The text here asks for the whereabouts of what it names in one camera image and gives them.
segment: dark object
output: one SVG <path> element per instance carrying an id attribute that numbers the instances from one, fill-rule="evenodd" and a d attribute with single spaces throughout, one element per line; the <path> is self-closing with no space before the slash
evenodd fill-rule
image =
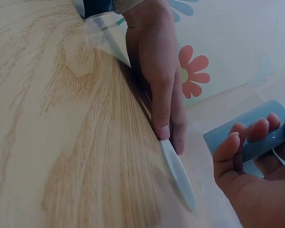
<path id="1" fill-rule="evenodd" d="M 85 19 L 115 11 L 113 0 L 72 0 L 72 3 Z"/>

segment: flower decal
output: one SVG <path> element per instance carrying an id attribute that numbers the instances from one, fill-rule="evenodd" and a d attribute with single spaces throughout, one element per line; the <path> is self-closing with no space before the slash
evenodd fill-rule
<path id="1" fill-rule="evenodd" d="M 191 62 L 193 48 L 190 45 L 184 46 L 179 52 L 179 60 L 182 75 L 182 92 L 187 99 L 191 95 L 197 97 L 201 95 L 202 88 L 197 83 L 208 83 L 210 76 L 206 73 L 198 73 L 209 65 L 206 56 L 197 56 Z"/>
<path id="2" fill-rule="evenodd" d="M 199 0 L 168 0 L 169 5 L 174 8 L 176 11 L 182 13 L 183 15 L 186 16 L 192 16 L 194 11 L 191 6 L 189 6 L 184 2 L 198 2 Z M 172 9 L 173 14 L 174 14 L 174 21 L 179 22 L 180 21 L 180 16 L 178 13 Z"/>

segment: hand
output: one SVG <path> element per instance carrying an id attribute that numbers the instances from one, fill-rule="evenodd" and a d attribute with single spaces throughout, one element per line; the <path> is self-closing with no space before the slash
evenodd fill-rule
<path id="1" fill-rule="evenodd" d="M 162 140 L 171 136 L 177 154 L 182 154 L 187 119 L 172 11 L 166 0 L 145 0 L 123 16 L 131 67 L 150 84 L 155 133 Z"/>
<path id="2" fill-rule="evenodd" d="M 243 172 L 241 154 L 245 138 L 262 140 L 279 125 L 275 114 L 248 129 L 237 123 L 213 155 L 215 181 L 245 228 L 285 228 L 285 165 L 273 151 L 254 159 L 264 175 L 262 179 Z M 285 144 L 275 148 L 275 152 L 285 161 Z"/>

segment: wrist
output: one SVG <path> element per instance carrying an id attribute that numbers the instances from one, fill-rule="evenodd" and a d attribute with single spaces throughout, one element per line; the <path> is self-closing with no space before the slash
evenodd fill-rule
<path id="1" fill-rule="evenodd" d="M 158 23 L 174 22 L 174 15 L 167 0 L 144 0 L 123 13 L 128 27 L 137 27 Z"/>

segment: wood grain film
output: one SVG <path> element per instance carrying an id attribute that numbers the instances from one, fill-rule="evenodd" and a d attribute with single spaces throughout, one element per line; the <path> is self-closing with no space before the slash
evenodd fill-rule
<path id="1" fill-rule="evenodd" d="M 70 0 L 0 1 L 0 228 L 191 227 L 131 71 L 88 39 Z"/>

